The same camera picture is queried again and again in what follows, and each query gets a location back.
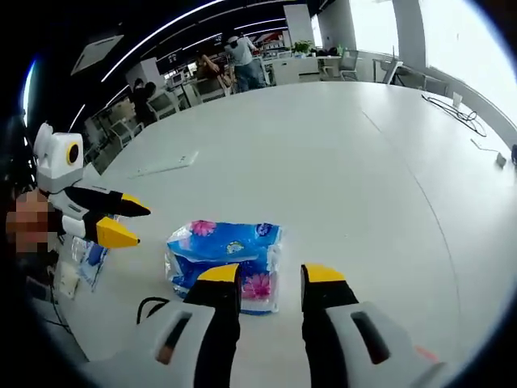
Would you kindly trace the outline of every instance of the white pillar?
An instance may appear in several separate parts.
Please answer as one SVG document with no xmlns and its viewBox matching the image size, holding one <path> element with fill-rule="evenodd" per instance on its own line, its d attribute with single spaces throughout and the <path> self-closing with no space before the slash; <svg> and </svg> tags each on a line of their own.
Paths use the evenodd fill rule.
<svg viewBox="0 0 517 388">
<path fill-rule="evenodd" d="M 126 73 L 126 81 L 131 88 L 134 87 L 137 78 L 141 78 L 144 83 L 154 82 L 158 89 L 165 87 L 165 78 L 158 72 L 156 58 L 146 59 Z"/>
<path fill-rule="evenodd" d="M 284 12 L 292 44 L 300 40 L 310 40 L 314 45 L 313 28 L 310 24 L 307 4 L 284 6 Z"/>
<path fill-rule="evenodd" d="M 424 71 L 427 67 L 426 37 L 420 1 L 393 0 L 393 9 L 397 20 L 399 57 L 404 65 Z"/>
<path fill-rule="evenodd" d="M 339 45 L 350 50 L 356 49 L 354 20 L 348 0 L 335 0 L 317 16 L 317 19 L 324 49 Z"/>
</svg>

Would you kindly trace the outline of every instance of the window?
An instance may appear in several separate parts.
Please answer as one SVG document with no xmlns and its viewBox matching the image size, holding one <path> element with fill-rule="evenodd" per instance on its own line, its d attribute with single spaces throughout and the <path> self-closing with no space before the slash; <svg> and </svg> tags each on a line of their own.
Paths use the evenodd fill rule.
<svg viewBox="0 0 517 388">
<path fill-rule="evenodd" d="M 358 50 L 398 56 L 398 34 L 391 0 L 350 0 Z"/>
<path fill-rule="evenodd" d="M 316 47 L 323 47 L 322 32 L 320 31 L 320 23 L 317 15 L 310 19 L 310 25 L 313 27 L 314 45 Z"/>
<path fill-rule="evenodd" d="M 427 61 L 481 93 L 517 124 L 517 82 L 491 22 L 464 0 L 424 0 Z"/>
</svg>

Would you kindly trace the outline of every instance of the blue jeans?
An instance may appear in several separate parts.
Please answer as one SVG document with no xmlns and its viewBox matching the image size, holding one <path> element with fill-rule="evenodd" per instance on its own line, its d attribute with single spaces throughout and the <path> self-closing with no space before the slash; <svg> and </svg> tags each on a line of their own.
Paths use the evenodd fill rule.
<svg viewBox="0 0 517 388">
<path fill-rule="evenodd" d="M 240 93 L 249 89 L 266 87 L 260 64 L 257 61 L 251 61 L 244 66 L 235 66 L 235 77 L 237 78 L 237 86 Z"/>
</svg>

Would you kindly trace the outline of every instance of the person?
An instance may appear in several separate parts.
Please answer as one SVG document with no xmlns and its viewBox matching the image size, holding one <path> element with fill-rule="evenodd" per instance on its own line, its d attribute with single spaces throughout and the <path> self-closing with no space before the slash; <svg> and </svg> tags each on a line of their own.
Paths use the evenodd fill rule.
<svg viewBox="0 0 517 388">
<path fill-rule="evenodd" d="M 144 127 L 157 121 L 153 111 L 151 111 L 147 105 L 147 100 L 155 91 L 156 85 L 153 82 L 147 82 L 144 86 L 144 82 L 140 78 L 135 81 L 135 88 L 132 92 L 132 102 L 135 104 L 137 121 L 142 123 Z"/>
<path fill-rule="evenodd" d="M 251 40 L 247 36 L 238 38 L 231 35 L 226 42 L 225 51 L 233 63 L 239 91 L 266 87 L 260 65 L 253 60 L 252 51 L 257 51 L 257 48 Z"/>
<path fill-rule="evenodd" d="M 197 71 L 195 76 L 201 78 L 216 78 L 221 86 L 231 87 L 232 81 L 225 74 L 224 69 L 221 69 L 217 63 L 214 63 L 208 58 L 206 54 L 197 53 L 196 58 Z"/>
</svg>

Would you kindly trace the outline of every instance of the desk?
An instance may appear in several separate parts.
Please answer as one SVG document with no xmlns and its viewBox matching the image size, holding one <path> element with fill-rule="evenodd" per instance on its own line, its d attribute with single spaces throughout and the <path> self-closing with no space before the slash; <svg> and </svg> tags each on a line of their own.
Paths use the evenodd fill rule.
<svg viewBox="0 0 517 388">
<path fill-rule="evenodd" d="M 232 386 L 309 387 L 304 262 L 343 272 L 359 300 L 376 303 L 453 368 L 469 359 L 515 286 L 517 179 L 511 164 L 499 169 L 493 152 L 470 141 L 509 157 L 488 125 L 480 140 L 420 95 L 301 83 L 231 95 L 149 126 L 103 175 L 151 208 L 124 220 L 141 245 L 111 251 L 93 293 L 79 284 L 73 301 L 58 295 L 84 353 L 110 357 L 133 335 L 144 297 L 175 297 L 165 241 L 201 218 L 286 228 L 280 312 L 241 316 Z M 199 156 L 190 167 L 124 179 L 192 150 Z"/>
</svg>

